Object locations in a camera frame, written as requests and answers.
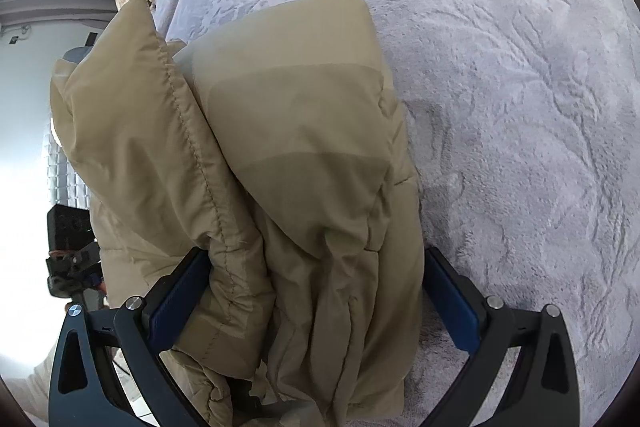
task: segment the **textured blanket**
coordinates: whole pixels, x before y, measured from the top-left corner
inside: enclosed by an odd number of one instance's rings
[[[191,41],[285,1],[158,0],[156,23]],[[486,295],[562,308],[590,427],[640,352],[637,8],[366,1],[407,109],[425,240]],[[404,415],[380,425],[419,425],[465,360],[425,308]],[[478,421],[493,412],[509,369]]]

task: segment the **plush blanket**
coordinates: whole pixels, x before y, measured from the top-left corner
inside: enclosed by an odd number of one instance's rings
[[[155,19],[169,38],[191,41],[284,1],[158,0]],[[408,110],[425,240],[487,295],[562,308],[582,424],[593,425],[640,351],[637,8],[366,1]],[[384,425],[418,425],[465,360],[425,306],[404,415]],[[508,368],[478,420],[496,406]]]

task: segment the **beige puffer jacket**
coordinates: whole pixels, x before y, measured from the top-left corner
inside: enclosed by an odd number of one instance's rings
[[[363,1],[265,9],[172,57],[131,0],[78,66],[57,63],[50,96],[94,195],[112,306],[209,250],[209,288],[162,358],[211,426],[401,413],[420,326],[417,175]],[[252,380],[278,418],[233,411],[225,377]]]

